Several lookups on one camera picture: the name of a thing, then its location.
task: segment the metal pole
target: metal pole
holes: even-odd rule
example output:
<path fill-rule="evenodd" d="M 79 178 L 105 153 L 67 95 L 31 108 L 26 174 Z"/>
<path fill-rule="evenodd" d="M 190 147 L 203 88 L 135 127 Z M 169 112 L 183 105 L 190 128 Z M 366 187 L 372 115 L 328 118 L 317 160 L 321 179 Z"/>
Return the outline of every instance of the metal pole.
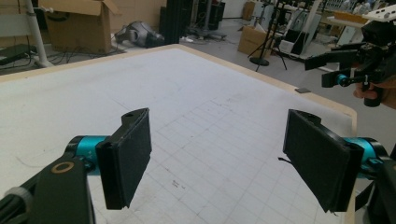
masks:
<path fill-rule="evenodd" d="M 38 60 L 35 62 L 40 67 L 52 67 L 53 64 L 47 60 L 46 51 L 44 50 L 43 39 L 41 38 L 40 28 L 38 27 L 37 17 L 33 10 L 31 0 L 25 0 L 27 8 L 27 20 L 29 21 L 30 30 L 35 37 Z"/>

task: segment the gray floor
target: gray floor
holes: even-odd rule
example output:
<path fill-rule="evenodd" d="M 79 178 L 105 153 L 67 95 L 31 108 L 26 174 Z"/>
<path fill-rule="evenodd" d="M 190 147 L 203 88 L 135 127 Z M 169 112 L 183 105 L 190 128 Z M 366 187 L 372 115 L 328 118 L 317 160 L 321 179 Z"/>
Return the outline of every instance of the gray floor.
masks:
<path fill-rule="evenodd" d="M 248 56 L 246 54 L 237 51 L 239 39 L 242 33 L 239 31 L 239 29 L 247 23 L 248 22 L 246 21 L 241 21 L 238 19 L 223 20 L 219 30 L 227 35 L 225 40 L 195 40 L 192 43 L 180 42 L 180 44 L 193 49 L 198 49 L 202 52 L 219 57 L 231 63 L 236 63 L 246 67 L 247 69 L 256 70 L 257 65 L 251 63 L 248 60 Z M 49 46 L 46 46 L 46 49 L 48 50 L 47 53 L 49 55 L 49 60 L 56 64 L 73 63 L 94 58 L 92 55 L 78 53 L 63 54 L 54 52 L 50 50 Z M 264 76 L 273 77 L 287 82 L 298 88 L 308 88 L 315 94 L 324 96 L 334 100 L 335 102 L 348 105 L 349 107 L 355 109 L 358 112 L 358 136 L 374 138 L 380 142 L 388 152 L 392 151 L 396 142 L 396 113 L 394 110 L 383 105 L 375 108 L 365 106 L 362 100 L 353 97 L 353 87 L 334 87 L 330 89 L 321 88 L 320 79 L 321 74 L 324 72 L 319 69 L 305 71 L 303 63 L 296 62 L 290 58 L 285 58 L 286 65 L 288 67 L 288 70 L 285 70 L 283 63 L 278 56 L 272 55 L 267 60 L 270 62 L 270 65 L 261 66 L 258 71 L 259 73 L 263 74 Z M 21 60 L 12 65 L 18 66 L 28 63 L 29 60 Z M 13 69 L 4 69 L 10 66 L 10 64 L 6 66 L 0 66 L 0 75 L 37 69 L 33 66 L 33 63 L 29 64 L 30 65 Z M 367 181 L 359 180 L 358 190 L 362 189 L 366 184 Z"/>

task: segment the person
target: person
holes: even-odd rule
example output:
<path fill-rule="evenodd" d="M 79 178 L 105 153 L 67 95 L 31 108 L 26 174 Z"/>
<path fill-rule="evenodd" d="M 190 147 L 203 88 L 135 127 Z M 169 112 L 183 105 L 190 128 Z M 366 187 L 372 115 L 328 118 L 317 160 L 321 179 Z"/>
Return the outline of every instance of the person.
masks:
<path fill-rule="evenodd" d="M 382 83 L 370 83 L 370 88 L 367 91 L 363 91 L 362 86 L 362 83 L 356 84 L 356 89 L 353 91 L 353 95 L 355 97 L 360 99 L 376 99 L 377 93 L 373 91 L 373 89 L 374 87 L 379 87 L 383 89 L 381 103 L 390 108 L 396 109 L 396 75 Z"/>

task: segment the white tabletop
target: white tabletop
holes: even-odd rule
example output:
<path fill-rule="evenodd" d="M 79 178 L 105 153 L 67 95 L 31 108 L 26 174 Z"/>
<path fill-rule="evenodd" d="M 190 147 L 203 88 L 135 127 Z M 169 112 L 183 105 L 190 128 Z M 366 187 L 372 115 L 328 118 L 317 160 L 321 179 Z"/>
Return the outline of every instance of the white tabletop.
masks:
<path fill-rule="evenodd" d="M 148 107 L 151 161 L 130 209 L 107 211 L 90 177 L 98 223 L 344 223 L 325 214 L 282 152 L 290 108 L 341 136 L 356 113 L 181 46 L 0 77 L 0 193 L 60 157 L 76 135 L 109 135 Z"/>

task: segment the cardboard box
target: cardboard box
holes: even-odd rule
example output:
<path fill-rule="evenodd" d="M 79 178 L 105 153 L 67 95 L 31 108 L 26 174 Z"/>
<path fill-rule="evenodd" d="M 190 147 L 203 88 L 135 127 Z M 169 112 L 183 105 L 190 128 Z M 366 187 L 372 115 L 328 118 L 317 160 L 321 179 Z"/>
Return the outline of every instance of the cardboard box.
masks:
<path fill-rule="evenodd" d="M 11 15 L 11 14 L 26 14 L 26 5 L 24 1 L 18 2 L 15 0 L 1 0 L 2 7 L 0 7 L 0 15 Z M 11 47 L 18 44 L 34 44 L 34 39 L 31 36 L 7 36 L 0 35 L 0 49 Z"/>
<path fill-rule="evenodd" d="M 242 11 L 242 19 L 244 19 L 245 21 L 250 21 L 255 6 L 256 3 L 254 2 L 246 2 Z"/>
<path fill-rule="evenodd" d="M 113 0 L 113 2 L 121 11 L 121 15 L 110 14 L 110 28 L 113 33 L 133 21 L 143 21 L 151 29 L 158 31 L 161 7 L 166 7 L 166 0 Z"/>
<path fill-rule="evenodd" d="M 257 49 L 261 44 L 264 43 L 266 36 L 267 33 L 262 31 L 257 31 L 252 26 L 244 26 L 242 30 L 241 39 L 239 40 L 238 51 L 249 55 L 255 49 Z M 270 40 L 271 39 L 269 39 L 267 42 L 267 47 L 270 44 Z M 252 57 L 260 57 L 261 51 L 262 49 L 256 50 L 256 52 L 252 54 Z M 265 51 L 264 58 L 268 58 L 270 55 L 271 55 L 271 49 L 268 49 L 267 51 Z"/>
<path fill-rule="evenodd" d="M 109 13 L 119 14 L 111 0 L 39 0 L 42 7 L 52 7 L 46 22 L 52 48 L 56 51 L 109 53 L 111 33 Z"/>

